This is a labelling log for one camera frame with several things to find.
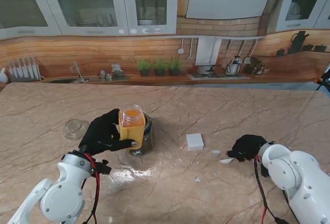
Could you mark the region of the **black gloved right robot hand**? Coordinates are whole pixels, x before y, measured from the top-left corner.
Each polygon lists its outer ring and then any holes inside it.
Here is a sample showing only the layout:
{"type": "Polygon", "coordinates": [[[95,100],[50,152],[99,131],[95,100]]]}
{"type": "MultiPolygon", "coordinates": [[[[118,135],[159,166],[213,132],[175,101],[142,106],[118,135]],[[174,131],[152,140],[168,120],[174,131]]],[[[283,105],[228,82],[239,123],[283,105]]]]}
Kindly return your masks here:
{"type": "Polygon", "coordinates": [[[250,161],[254,159],[260,148],[266,143],[267,141],[262,136],[245,134],[236,140],[232,149],[227,151],[226,154],[229,158],[235,158],[239,162],[250,161]]]}

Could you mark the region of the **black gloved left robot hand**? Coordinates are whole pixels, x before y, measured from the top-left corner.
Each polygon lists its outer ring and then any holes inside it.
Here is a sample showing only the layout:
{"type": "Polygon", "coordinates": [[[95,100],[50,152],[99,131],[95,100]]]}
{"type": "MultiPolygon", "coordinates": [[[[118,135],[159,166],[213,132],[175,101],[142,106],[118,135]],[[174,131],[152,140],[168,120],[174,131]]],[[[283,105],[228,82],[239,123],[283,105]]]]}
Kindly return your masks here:
{"type": "Polygon", "coordinates": [[[93,156],[107,150],[118,151],[137,145],[137,142],[132,139],[120,140],[117,129],[119,111],[119,109],[113,109],[90,123],[78,146],[79,152],[93,156]]]}

